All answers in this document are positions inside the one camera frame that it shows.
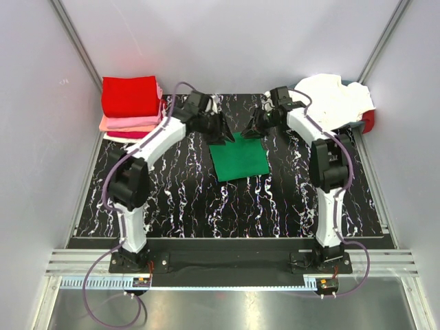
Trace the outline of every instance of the table top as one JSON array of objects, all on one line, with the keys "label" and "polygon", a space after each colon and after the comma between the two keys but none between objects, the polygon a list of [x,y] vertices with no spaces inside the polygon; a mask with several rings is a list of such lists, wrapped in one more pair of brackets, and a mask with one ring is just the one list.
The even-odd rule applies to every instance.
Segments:
[{"label": "table top", "polygon": [[[231,131],[242,131],[260,94],[219,95]],[[353,185],[344,197],[344,236],[382,237],[373,198],[350,129]],[[148,237],[312,237],[318,222],[318,196],[308,165],[310,148],[288,127],[272,129],[261,141],[270,174],[217,182],[208,145],[190,133],[170,148],[150,172],[150,197],[145,204]],[[109,153],[126,147],[102,141],[85,206],[74,236],[116,237],[118,218],[102,207],[104,168]]]}]

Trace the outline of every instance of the orange cloth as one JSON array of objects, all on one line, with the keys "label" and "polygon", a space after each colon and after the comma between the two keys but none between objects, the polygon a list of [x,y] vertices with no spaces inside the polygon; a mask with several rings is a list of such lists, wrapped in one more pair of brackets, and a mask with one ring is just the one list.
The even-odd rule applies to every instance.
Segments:
[{"label": "orange cloth", "polygon": [[99,124],[99,130],[102,132],[151,132],[157,125],[141,126],[141,127],[129,127],[126,129],[109,129],[107,127],[107,117],[104,115]]}]

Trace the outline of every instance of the folded cloth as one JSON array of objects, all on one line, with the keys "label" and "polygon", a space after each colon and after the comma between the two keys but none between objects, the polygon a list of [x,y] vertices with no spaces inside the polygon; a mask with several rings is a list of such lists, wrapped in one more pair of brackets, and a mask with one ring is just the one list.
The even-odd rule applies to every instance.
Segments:
[{"label": "folded cloth", "polygon": [[108,118],[149,117],[159,112],[162,90],[156,77],[113,78],[102,82],[102,110]]},{"label": "folded cloth", "polygon": [[[325,131],[332,131],[350,122],[362,120],[362,114],[375,109],[367,86],[352,82],[344,86],[335,74],[317,74],[302,79],[295,89],[306,93],[313,100],[307,114]],[[309,101],[299,93],[293,93],[293,101]]]},{"label": "folded cloth", "polygon": [[219,182],[269,173],[266,152],[260,139],[243,139],[234,133],[235,143],[209,146]]},{"label": "folded cloth", "polygon": [[107,135],[111,138],[143,139],[148,132],[107,132]]},{"label": "folded cloth", "polygon": [[103,139],[117,142],[117,143],[137,143],[140,141],[139,139],[125,139],[123,137],[111,137],[111,136],[108,136],[107,133],[104,134]]},{"label": "folded cloth", "polygon": [[101,123],[99,124],[100,131],[102,131],[102,132],[108,132],[108,131],[113,131],[113,132],[132,132],[132,131],[151,132],[157,126],[157,125],[148,125],[148,126],[140,126],[140,127],[127,127],[125,129],[110,129],[107,126],[107,120],[108,120],[108,118],[106,117],[106,115],[103,115],[103,117],[101,119]]},{"label": "folded cloth", "polygon": [[127,129],[142,126],[157,125],[162,121],[162,112],[150,117],[127,117],[127,118],[107,118],[108,129]]}]

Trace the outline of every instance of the pink cloth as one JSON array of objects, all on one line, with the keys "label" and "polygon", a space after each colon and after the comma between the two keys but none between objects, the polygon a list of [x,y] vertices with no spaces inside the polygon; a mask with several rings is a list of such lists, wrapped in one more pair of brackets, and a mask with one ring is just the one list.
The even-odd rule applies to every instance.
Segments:
[{"label": "pink cloth", "polygon": [[148,132],[107,132],[107,135],[112,138],[124,139],[143,139],[148,135]]},{"label": "pink cloth", "polygon": [[151,132],[157,126],[157,125],[148,125],[148,126],[140,126],[140,127],[127,127],[125,129],[110,129],[107,126],[107,120],[108,120],[108,118],[104,115],[101,119],[101,123],[99,124],[100,131],[102,131],[102,132],[108,132],[108,131],[113,131],[113,132],[132,132],[132,131]]},{"label": "pink cloth", "polygon": [[162,114],[159,112],[157,115],[150,117],[128,117],[128,118],[107,118],[108,129],[126,129],[142,126],[157,125],[162,120]]}]

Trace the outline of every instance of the gray floor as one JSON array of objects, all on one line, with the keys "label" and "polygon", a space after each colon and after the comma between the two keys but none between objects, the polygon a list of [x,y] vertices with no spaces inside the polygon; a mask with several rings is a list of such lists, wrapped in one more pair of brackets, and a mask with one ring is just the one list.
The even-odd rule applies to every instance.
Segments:
[{"label": "gray floor", "polygon": [[[354,286],[341,279],[341,291]],[[138,310],[126,297],[106,304],[116,291],[89,291],[89,304],[97,317],[123,325]],[[370,278],[354,295],[321,301],[287,292],[150,291],[142,296],[148,320],[132,329],[283,330],[283,329],[415,329],[401,282]],[[79,290],[61,290],[49,329],[106,329],[85,316]]]}]

